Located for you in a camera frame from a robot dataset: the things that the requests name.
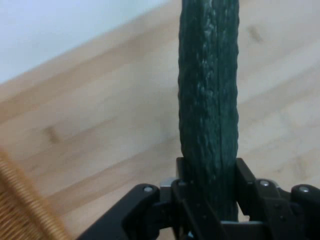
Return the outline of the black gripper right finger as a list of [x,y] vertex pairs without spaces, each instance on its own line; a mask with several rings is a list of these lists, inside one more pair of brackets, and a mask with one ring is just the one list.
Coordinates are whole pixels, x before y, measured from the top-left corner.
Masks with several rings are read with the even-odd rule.
[[243,159],[236,159],[235,195],[242,213],[266,227],[272,240],[320,238],[320,190],[298,184],[285,191],[270,179],[256,178]]

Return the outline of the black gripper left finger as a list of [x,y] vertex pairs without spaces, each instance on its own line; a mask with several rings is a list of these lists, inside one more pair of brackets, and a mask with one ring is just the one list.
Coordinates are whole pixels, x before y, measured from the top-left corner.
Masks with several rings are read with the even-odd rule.
[[138,184],[86,229],[80,240],[155,240],[171,228],[177,240],[224,240],[226,232],[176,160],[177,179],[157,187]]

